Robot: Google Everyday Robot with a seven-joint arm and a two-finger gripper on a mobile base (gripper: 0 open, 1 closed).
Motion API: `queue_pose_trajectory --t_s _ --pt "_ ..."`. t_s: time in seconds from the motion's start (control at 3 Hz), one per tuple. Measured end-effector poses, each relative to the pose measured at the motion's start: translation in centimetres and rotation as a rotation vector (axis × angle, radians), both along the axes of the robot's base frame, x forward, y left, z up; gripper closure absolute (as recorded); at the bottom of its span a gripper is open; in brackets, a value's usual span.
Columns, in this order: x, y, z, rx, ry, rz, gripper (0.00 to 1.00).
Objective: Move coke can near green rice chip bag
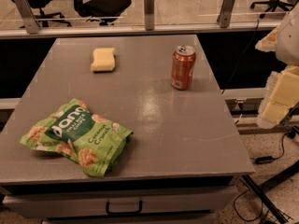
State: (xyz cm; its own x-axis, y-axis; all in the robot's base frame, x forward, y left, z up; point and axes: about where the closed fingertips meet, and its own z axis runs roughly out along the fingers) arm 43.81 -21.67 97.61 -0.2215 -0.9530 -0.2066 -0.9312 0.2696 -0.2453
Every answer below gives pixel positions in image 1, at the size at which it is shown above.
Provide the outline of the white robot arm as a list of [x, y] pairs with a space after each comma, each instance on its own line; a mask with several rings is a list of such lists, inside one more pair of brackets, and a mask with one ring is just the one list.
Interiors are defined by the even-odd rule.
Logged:
[[299, 4], [255, 48], [274, 51], [276, 58], [286, 64], [281, 72], [272, 72], [268, 77], [258, 110], [257, 125], [272, 129], [299, 103]]

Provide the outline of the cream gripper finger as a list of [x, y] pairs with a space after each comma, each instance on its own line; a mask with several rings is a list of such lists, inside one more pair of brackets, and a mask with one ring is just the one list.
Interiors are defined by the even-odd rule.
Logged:
[[273, 29], [267, 36], [259, 40], [255, 45], [255, 48], [259, 51], [270, 52], [276, 50], [278, 29]]
[[299, 67], [287, 66], [280, 73], [272, 72], [266, 81], [256, 123], [272, 129], [299, 103]]

